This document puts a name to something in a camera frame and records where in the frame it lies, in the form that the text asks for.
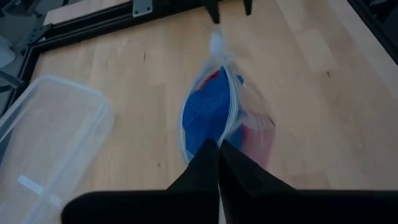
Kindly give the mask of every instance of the plastic container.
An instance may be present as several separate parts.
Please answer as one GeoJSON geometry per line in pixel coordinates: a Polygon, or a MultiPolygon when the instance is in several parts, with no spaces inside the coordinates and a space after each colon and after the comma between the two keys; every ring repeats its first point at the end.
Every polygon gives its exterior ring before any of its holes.
{"type": "Polygon", "coordinates": [[[0,223],[53,223],[113,126],[104,96],[44,76],[0,119],[0,223]]]}

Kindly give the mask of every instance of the plastic bag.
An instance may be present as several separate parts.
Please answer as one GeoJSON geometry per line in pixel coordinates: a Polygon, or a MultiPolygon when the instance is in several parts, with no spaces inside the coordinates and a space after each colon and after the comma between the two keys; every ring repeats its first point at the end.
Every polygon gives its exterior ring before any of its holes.
{"type": "Polygon", "coordinates": [[[224,140],[264,169],[275,135],[266,102],[251,79],[238,69],[221,31],[213,31],[211,58],[183,103],[180,143],[189,162],[206,139],[224,140]]]}

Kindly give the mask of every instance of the blue object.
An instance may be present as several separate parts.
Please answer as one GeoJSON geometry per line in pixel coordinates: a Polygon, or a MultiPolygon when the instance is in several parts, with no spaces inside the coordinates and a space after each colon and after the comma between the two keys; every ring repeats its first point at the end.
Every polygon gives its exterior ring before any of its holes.
{"type": "Polygon", "coordinates": [[[229,113],[229,85],[225,69],[187,99],[182,117],[185,148],[193,155],[206,139],[219,140],[229,113]]]}

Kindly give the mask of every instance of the wooden surface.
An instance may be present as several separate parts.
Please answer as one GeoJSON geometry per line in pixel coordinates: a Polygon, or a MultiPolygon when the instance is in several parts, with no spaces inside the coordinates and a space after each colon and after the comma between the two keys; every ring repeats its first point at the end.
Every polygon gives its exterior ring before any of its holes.
{"type": "MultiPolygon", "coordinates": [[[[222,29],[277,125],[269,171],[301,189],[398,189],[398,67],[344,0],[221,5],[222,29]]],[[[101,90],[113,132],[81,189],[163,189],[185,168],[183,98],[208,58],[203,8],[53,50],[51,74],[101,90]]]]}

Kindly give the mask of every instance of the red object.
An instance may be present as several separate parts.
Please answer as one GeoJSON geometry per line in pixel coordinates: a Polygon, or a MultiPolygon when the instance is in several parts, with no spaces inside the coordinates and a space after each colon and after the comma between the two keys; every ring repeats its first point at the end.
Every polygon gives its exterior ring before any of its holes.
{"type": "Polygon", "coordinates": [[[210,75],[205,82],[202,84],[202,86],[200,86],[200,88],[202,89],[210,80],[216,78],[218,76],[218,74],[220,74],[220,71],[217,70],[214,74],[210,75]]]}
{"type": "Polygon", "coordinates": [[[275,128],[253,130],[243,127],[243,153],[266,169],[275,138],[275,128]]]}

